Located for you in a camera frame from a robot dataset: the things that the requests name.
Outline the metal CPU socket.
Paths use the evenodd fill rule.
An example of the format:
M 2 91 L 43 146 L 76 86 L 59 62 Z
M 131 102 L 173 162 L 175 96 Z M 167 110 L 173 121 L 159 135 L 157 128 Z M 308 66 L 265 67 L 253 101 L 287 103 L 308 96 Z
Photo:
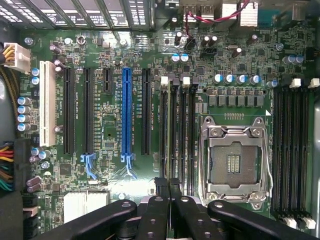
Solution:
M 269 199 L 263 128 L 266 125 L 260 116 L 249 125 L 222 125 L 211 116 L 202 118 L 197 191 L 204 206 L 223 200 L 248 204 L 255 211 L 263 207 Z

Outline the silver chipset heatsink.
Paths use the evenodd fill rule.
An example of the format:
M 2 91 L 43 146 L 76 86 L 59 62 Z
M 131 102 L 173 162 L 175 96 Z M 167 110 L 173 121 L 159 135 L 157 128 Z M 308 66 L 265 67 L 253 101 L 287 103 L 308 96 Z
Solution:
M 109 204 L 108 192 L 70 192 L 63 197 L 63 220 L 68 223 Z

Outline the metal socket locking lever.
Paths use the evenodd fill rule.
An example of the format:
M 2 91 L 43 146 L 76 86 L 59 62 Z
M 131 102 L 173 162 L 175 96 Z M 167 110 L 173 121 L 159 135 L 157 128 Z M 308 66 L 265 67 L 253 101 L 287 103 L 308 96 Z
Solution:
M 262 129 L 262 155 L 263 155 L 263 162 L 265 165 L 265 174 L 267 175 L 267 196 L 269 198 L 273 197 L 273 188 L 274 188 L 274 180 L 272 176 L 272 170 L 271 170 L 271 162 L 269 158 L 269 140 L 268 140 L 268 133 L 267 129 Z

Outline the long black expansion slot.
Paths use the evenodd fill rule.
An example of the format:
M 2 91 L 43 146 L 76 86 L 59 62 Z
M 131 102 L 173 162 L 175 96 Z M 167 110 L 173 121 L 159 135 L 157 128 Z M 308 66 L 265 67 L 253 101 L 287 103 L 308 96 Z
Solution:
M 66 67 L 63 76 L 63 150 L 65 154 L 75 152 L 75 74 Z
M 141 154 L 150 154 L 151 145 L 151 70 L 142 69 L 142 129 Z

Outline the black expansion slot blue clip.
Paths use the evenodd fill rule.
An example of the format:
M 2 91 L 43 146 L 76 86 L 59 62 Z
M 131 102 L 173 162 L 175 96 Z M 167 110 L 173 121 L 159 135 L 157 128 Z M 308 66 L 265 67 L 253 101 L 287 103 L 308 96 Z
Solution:
M 93 161 L 96 159 L 94 152 L 94 70 L 89 67 L 83 69 L 83 144 L 81 160 L 85 163 L 86 174 L 93 180 L 97 175 L 93 172 Z

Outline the black main power connector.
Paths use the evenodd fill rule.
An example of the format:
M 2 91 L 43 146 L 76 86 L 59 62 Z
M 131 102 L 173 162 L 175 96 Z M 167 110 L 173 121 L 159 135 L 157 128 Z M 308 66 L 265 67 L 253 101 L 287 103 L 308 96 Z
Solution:
M 26 182 L 31 178 L 31 140 L 25 138 L 16 139 L 13 143 L 14 153 L 14 189 L 23 191 Z

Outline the short black expansion slot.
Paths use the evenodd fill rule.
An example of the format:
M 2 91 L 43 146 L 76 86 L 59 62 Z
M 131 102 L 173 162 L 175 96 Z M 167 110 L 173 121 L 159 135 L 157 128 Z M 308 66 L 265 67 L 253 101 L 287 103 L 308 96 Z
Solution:
M 113 70 L 111 68 L 104 68 L 102 70 L 102 92 L 107 95 L 112 95 L 113 86 Z

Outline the white expansion slot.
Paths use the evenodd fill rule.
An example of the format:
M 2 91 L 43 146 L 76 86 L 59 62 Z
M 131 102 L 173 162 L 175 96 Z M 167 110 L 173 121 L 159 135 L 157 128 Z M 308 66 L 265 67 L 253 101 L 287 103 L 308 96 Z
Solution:
M 50 61 L 39 62 L 39 145 L 56 144 L 56 71 Z

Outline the green motherboard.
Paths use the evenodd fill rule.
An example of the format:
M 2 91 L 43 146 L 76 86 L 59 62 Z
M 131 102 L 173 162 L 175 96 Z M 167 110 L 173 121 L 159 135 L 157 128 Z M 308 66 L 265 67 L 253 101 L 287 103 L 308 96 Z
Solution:
M 161 77 L 167 76 L 166 158 L 165 179 L 169 190 L 167 236 L 183 238 L 176 231 L 180 220 L 171 198 L 171 86 L 179 80 L 176 108 L 176 167 L 175 178 L 180 181 L 183 196 L 195 197 L 198 204 L 199 127 L 204 117 L 213 117 L 218 125 L 250 125 L 257 117 L 264 120 L 269 145 L 269 160 L 273 177 L 273 116 L 274 88 L 281 91 L 290 85 L 299 87 L 300 107 L 304 82 L 314 77 L 312 52 L 315 29 L 295 26 L 276 32 L 258 28 L 252 33 L 236 36 L 226 31 L 192 29 L 186 34 L 181 29 L 158 32 L 120 32 L 120 41 L 113 34 L 85 30 L 25 30 L 21 42 L 31 53 L 31 75 L 21 78 L 19 130 L 30 139 L 31 167 L 23 202 L 37 206 L 37 215 L 25 222 L 25 238 L 47 233 L 64 223 L 64 196 L 68 193 L 108 192 L 109 204 L 130 200 L 136 204 L 156 195 L 155 178 L 161 178 L 160 163 L 160 91 Z M 55 145 L 40 146 L 40 61 L 55 65 L 56 110 Z M 64 153 L 64 71 L 74 69 L 74 153 Z M 83 154 L 83 70 L 94 70 L 94 152 L 93 172 L 97 179 L 87 176 Z M 113 94 L 102 91 L 103 69 L 113 70 Z M 122 145 L 122 71 L 131 68 L 132 74 L 132 171 L 137 179 L 127 174 L 121 162 Z M 150 154 L 142 155 L 142 70 L 151 74 L 151 134 Z M 181 110 L 182 77 L 198 80 L 195 97 L 195 161 L 194 195 L 182 190 L 181 167 Z M 296 230 L 312 235 L 303 222 L 301 207 L 301 110 L 298 165 L 298 209 Z M 273 197 L 260 210 L 247 203 L 232 203 L 271 220 L 286 224 L 282 210 L 281 160 L 280 205 L 273 215 Z

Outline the grey power supply unit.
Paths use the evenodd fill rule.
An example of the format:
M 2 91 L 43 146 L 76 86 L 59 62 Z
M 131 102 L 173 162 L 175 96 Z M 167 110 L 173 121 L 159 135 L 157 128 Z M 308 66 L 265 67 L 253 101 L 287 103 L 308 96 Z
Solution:
M 8 77 L 0 73 L 0 145 L 16 138 L 16 95 Z

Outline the silver dual USB port block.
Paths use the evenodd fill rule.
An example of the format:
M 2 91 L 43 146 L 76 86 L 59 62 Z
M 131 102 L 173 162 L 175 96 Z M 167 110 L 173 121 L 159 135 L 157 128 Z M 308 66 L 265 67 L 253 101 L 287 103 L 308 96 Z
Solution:
M 181 6 L 183 21 L 186 21 L 186 13 L 191 12 L 196 17 L 214 20 L 214 6 L 207 4 L 183 4 Z

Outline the white power connector plug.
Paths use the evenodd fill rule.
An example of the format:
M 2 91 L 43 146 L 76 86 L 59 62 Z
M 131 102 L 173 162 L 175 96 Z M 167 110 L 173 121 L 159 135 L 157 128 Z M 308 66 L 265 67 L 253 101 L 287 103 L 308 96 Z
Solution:
M 0 65 L 29 75 L 31 73 L 31 51 L 18 43 L 5 42 L 0 50 Z

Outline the silver striped port housing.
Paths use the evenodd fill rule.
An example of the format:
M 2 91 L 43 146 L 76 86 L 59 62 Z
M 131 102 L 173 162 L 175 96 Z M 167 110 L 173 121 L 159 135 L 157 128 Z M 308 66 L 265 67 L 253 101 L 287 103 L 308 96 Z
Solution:
M 241 27 L 257 27 L 258 26 L 258 2 L 250 2 L 240 13 L 239 25 Z

